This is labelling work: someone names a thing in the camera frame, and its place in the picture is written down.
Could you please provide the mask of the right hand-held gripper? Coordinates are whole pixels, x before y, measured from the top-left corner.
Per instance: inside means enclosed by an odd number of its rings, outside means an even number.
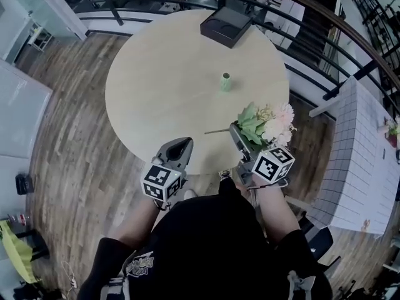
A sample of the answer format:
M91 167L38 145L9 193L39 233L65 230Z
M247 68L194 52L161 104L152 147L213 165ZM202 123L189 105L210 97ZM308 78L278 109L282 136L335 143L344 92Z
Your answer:
M230 124L229 133L243 157L237 165L237 173L244 185L250 184L253 174L268 184L274 184L287 176L295 158L285 147L254 151L235 122Z

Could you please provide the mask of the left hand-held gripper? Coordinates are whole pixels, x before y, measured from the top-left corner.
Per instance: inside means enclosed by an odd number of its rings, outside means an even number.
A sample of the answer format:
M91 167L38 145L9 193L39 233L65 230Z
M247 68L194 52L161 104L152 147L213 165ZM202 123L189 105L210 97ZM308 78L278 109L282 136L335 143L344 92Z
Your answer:
M142 191L156 201L168 201L183 186L193 139L180 137L163 144L142 171Z

